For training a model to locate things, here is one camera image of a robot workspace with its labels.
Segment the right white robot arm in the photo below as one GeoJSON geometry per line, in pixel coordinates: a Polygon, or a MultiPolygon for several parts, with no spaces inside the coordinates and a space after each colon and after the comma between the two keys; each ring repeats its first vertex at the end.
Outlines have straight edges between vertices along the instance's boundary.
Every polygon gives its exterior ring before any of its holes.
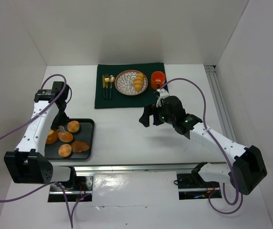
{"type": "Polygon", "coordinates": [[[170,96],[166,90],[159,89],[156,93],[157,103],[145,106],[139,119],[144,127],[149,127],[152,116],[153,125],[170,124],[178,134],[224,156],[229,163],[227,166],[208,162],[198,164],[192,171],[198,180],[231,184],[239,193],[249,195],[267,176],[259,148],[243,146],[205,126],[202,119],[187,113],[180,99],[170,96]]]}

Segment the large orange round bread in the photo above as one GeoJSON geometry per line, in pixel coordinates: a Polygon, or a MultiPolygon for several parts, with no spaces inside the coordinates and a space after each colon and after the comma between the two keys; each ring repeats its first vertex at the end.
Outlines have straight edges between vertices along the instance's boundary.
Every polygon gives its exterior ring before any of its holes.
{"type": "Polygon", "coordinates": [[[46,139],[46,145],[54,144],[58,140],[58,130],[50,130],[46,139]]]}

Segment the striped long bread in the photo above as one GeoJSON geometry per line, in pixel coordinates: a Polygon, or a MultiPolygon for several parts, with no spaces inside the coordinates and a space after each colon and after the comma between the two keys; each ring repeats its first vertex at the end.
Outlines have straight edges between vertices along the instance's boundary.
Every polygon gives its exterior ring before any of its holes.
{"type": "Polygon", "coordinates": [[[133,81],[133,86],[135,91],[140,91],[143,87],[144,75],[142,73],[138,73],[133,81]]]}

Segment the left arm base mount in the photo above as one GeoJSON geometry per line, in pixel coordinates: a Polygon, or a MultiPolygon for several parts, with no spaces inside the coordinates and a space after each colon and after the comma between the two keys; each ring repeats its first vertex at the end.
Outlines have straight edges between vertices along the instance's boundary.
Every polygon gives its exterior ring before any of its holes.
{"type": "Polygon", "coordinates": [[[68,202],[92,202],[93,175],[75,176],[67,182],[58,182],[58,186],[50,186],[48,202],[65,202],[63,191],[65,191],[68,202]]]}

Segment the metal tongs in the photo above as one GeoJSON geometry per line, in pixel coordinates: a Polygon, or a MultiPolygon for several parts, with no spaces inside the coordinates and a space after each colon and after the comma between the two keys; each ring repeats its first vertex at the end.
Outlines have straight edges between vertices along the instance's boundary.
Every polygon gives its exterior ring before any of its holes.
{"type": "Polygon", "coordinates": [[[60,125],[59,128],[58,128],[58,131],[61,132],[61,133],[64,133],[64,132],[65,132],[65,129],[64,129],[63,126],[60,125]]]}

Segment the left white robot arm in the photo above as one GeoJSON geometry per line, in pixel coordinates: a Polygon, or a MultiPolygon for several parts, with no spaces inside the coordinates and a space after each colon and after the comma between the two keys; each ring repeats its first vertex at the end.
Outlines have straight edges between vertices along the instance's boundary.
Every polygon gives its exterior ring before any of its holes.
{"type": "Polygon", "coordinates": [[[54,82],[51,89],[40,89],[35,94],[31,122],[16,149],[4,156],[14,183],[49,184],[70,180],[72,168],[54,166],[44,156],[49,131],[69,122],[65,114],[68,93],[65,82],[54,82]]]}

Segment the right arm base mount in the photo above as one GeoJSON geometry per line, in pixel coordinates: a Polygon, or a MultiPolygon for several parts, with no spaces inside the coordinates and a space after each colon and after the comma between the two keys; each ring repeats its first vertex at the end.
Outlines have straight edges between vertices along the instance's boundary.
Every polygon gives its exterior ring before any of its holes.
{"type": "Polygon", "coordinates": [[[197,181],[192,173],[177,174],[174,185],[179,192],[179,200],[221,198],[220,185],[218,182],[197,181]]]}

